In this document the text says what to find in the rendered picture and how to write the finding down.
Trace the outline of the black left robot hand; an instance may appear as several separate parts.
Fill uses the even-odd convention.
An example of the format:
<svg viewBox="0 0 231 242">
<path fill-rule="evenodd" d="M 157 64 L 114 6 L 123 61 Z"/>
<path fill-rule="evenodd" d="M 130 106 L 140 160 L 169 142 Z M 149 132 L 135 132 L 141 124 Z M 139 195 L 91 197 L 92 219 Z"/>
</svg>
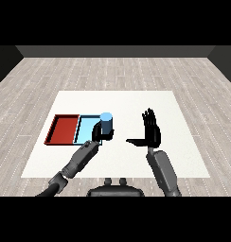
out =
<svg viewBox="0 0 231 242">
<path fill-rule="evenodd" d="M 101 133 L 101 123 L 97 122 L 92 130 L 92 140 L 94 142 L 100 142 L 101 140 L 110 141 L 113 139 L 114 130 L 111 130 L 108 134 Z"/>
</svg>

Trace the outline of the red shallow open box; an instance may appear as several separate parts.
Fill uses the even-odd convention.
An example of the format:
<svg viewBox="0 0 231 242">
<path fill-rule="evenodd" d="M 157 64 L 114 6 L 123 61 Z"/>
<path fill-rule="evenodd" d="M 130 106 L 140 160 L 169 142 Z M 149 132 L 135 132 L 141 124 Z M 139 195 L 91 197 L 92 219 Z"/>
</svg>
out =
<svg viewBox="0 0 231 242">
<path fill-rule="evenodd" d="M 47 146 L 72 146 L 79 118 L 78 114 L 56 114 L 44 144 Z"/>
</svg>

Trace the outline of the light blue shallow open box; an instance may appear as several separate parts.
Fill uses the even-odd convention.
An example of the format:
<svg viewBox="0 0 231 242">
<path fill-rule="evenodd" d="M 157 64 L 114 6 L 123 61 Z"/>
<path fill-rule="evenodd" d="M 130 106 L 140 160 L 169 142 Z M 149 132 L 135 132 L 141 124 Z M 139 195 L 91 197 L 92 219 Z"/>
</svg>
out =
<svg viewBox="0 0 231 242">
<path fill-rule="evenodd" d="M 75 146 L 81 146 L 86 141 L 91 141 L 94 125 L 99 121 L 100 116 L 97 114 L 82 114 L 76 126 L 73 144 Z"/>
</svg>

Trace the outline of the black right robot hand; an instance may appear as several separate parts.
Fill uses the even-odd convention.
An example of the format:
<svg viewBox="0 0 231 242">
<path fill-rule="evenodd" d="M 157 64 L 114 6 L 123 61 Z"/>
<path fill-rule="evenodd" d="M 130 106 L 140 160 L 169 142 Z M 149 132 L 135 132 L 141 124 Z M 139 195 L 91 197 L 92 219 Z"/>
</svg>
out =
<svg viewBox="0 0 231 242">
<path fill-rule="evenodd" d="M 143 139 L 127 139 L 137 147 L 158 148 L 161 145 L 161 131 L 156 123 L 156 117 L 152 109 L 147 109 L 143 114 L 145 137 Z"/>
</svg>

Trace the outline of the dark grey robot body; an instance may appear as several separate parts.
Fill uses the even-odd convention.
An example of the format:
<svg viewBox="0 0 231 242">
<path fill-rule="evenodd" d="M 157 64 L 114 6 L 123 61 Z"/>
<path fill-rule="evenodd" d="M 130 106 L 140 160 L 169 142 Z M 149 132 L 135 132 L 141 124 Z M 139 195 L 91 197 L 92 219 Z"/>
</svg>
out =
<svg viewBox="0 0 231 242">
<path fill-rule="evenodd" d="M 87 197 L 144 197 L 144 193 L 129 186 L 125 178 L 119 179 L 119 185 L 112 185 L 112 179 L 106 178 L 102 186 L 90 189 Z"/>
</svg>

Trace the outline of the blue can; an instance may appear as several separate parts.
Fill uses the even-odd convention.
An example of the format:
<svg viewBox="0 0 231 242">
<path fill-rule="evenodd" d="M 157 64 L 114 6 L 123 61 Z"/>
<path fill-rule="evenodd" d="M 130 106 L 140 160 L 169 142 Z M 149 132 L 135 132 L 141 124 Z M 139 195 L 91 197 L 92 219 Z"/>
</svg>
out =
<svg viewBox="0 0 231 242">
<path fill-rule="evenodd" d="M 110 112 L 104 112 L 100 115 L 100 124 L 103 134 L 109 134 L 113 129 L 113 116 Z"/>
</svg>

